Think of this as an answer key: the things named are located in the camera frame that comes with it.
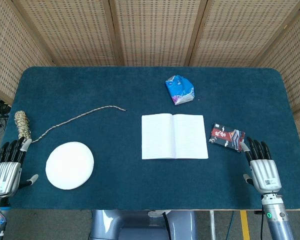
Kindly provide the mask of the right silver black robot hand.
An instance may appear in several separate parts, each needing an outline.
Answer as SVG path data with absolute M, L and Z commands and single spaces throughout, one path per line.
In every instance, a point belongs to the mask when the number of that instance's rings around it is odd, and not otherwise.
M 240 146 L 251 171 L 251 176 L 244 175 L 245 181 L 261 195 L 278 193 L 282 184 L 268 145 L 248 136 L 247 143 L 241 142 Z

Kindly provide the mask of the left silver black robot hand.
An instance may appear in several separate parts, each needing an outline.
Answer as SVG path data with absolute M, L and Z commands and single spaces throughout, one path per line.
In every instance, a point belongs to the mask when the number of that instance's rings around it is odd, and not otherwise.
M 20 182 L 22 166 L 32 139 L 21 137 L 6 142 L 0 149 L 0 199 L 12 197 L 17 190 L 33 185 L 39 178 L 33 175 L 25 182 Z

